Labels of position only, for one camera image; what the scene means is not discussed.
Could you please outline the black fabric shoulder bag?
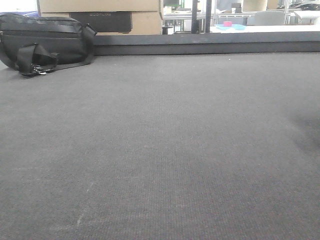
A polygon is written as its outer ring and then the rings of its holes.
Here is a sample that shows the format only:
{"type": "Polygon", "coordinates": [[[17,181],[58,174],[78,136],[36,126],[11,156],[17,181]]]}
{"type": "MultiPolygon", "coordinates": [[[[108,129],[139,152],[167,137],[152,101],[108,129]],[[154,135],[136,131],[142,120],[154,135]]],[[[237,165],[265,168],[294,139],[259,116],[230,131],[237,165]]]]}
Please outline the black fabric shoulder bag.
{"type": "Polygon", "coordinates": [[[97,32],[69,17],[0,15],[0,60],[26,77],[88,65],[97,32]]]}

